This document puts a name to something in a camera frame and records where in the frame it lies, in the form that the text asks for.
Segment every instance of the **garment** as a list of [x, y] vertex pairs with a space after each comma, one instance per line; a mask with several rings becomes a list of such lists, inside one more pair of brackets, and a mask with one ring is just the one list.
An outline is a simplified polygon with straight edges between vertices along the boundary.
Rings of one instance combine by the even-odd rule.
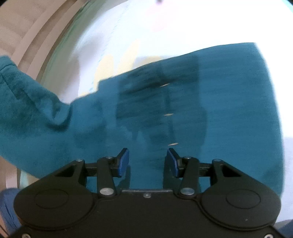
[[0, 192], [0, 214], [9, 235], [21, 227], [13, 209], [13, 201], [19, 191], [17, 188], [9, 188]]
[[[36, 176], [130, 150], [131, 188], [161, 188], [169, 147], [221, 158], [282, 191], [280, 124], [253, 43], [220, 45], [103, 80], [71, 104], [0, 58], [0, 155]], [[87, 187], [95, 190], [95, 180]]]

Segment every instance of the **teal fabric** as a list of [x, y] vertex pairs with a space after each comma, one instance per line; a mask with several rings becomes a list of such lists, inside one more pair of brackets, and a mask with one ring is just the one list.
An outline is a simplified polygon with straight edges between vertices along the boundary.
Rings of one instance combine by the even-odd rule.
[[[281, 194], [278, 113], [253, 43], [144, 65], [101, 81], [96, 93], [69, 105], [1, 57], [0, 97], [0, 155], [36, 177], [127, 147], [130, 187], [161, 188], [173, 147], [202, 162], [223, 159]], [[95, 185], [90, 179], [87, 187]]]

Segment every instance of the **teal shirt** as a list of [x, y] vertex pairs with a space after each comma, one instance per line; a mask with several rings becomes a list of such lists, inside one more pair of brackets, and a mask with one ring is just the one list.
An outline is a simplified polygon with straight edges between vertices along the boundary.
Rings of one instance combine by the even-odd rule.
[[[95, 162], [127, 147], [130, 187], [162, 188], [164, 157], [173, 147], [201, 162], [223, 159], [282, 191], [280, 123], [253, 43], [144, 65], [101, 81], [97, 92], [69, 105], [4, 56], [0, 104], [0, 155], [39, 178], [74, 159]], [[89, 179], [87, 187], [95, 186]]]

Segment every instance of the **silver bolt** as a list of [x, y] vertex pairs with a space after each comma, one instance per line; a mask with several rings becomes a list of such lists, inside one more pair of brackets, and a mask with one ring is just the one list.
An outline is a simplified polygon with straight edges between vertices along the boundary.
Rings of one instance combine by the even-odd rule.
[[190, 196], [190, 195], [193, 195], [195, 193], [194, 189], [193, 188], [182, 188], [180, 190], [180, 192], [183, 194], [183, 195], [187, 195], [187, 196]]
[[22, 234], [21, 238], [31, 238], [31, 237], [29, 234], [24, 233], [24, 234]]
[[100, 194], [105, 195], [105, 196], [110, 196], [114, 193], [114, 189], [112, 188], [102, 188], [100, 190]]
[[151, 194], [150, 193], [144, 193], [144, 198], [150, 198]]

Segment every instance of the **screw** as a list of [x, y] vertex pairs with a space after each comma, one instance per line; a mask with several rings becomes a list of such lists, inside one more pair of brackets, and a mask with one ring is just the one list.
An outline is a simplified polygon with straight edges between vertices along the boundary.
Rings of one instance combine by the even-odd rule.
[[182, 188], [180, 190], [180, 192], [183, 194], [183, 195], [187, 195], [187, 196], [190, 196], [190, 195], [193, 195], [195, 193], [194, 189], [193, 188]]
[[21, 238], [31, 238], [31, 237], [29, 234], [24, 233], [24, 234], [22, 234]]
[[112, 188], [102, 188], [100, 190], [100, 194], [105, 195], [105, 196], [110, 196], [114, 193], [114, 189]]
[[144, 193], [144, 198], [150, 198], [151, 194], [150, 193]]

